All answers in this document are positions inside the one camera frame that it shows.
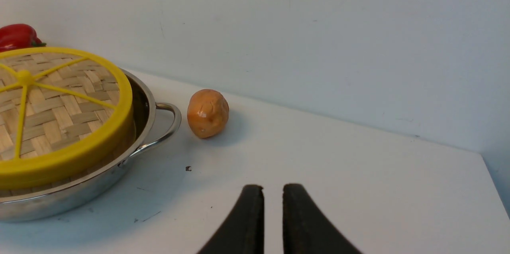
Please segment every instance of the white wall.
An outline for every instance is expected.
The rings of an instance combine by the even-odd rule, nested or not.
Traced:
[[[32,24],[50,45],[481,152],[510,207],[510,0],[0,6],[0,24]]]

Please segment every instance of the pepper stem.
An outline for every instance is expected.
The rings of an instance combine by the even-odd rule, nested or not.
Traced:
[[[35,41],[31,42],[33,47],[46,47],[46,43],[36,43]]]

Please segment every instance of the white tabletop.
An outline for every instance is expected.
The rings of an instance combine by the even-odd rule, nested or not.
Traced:
[[[195,254],[249,183],[264,187],[269,254],[282,253],[286,183],[302,183],[365,254],[510,253],[510,220],[479,154],[227,93],[227,129],[199,140],[185,114],[200,88],[134,74],[183,112],[176,137],[83,207],[0,224],[0,254]],[[170,118],[158,113],[152,137]]]

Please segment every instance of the bamboo steamer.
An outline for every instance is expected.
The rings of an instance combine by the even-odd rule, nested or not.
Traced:
[[[83,51],[0,53],[0,190],[37,190],[80,176],[133,142],[129,80]]]

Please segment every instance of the pot handle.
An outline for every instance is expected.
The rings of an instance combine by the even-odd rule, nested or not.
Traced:
[[[172,112],[173,113],[172,125],[170,125],[166,133],[157,140],[145,143],[144,145],[140,145],[135,151],[133,151],[131,155],[128,156],[128,159],[133,158],[139,154],[142,154],[143,152],[148,151],[151,148],[155,148],[157,146],[162,145],[162,143],[167,142],[168,138],[173,136],[173,134],[175,134],[175,132],[177,132],[177,130],[179,129],[182,117],[180,115],[179,109],[175,105],[172,105],[171,103],[158,102],[156,103],[156,109],[162,109]]]

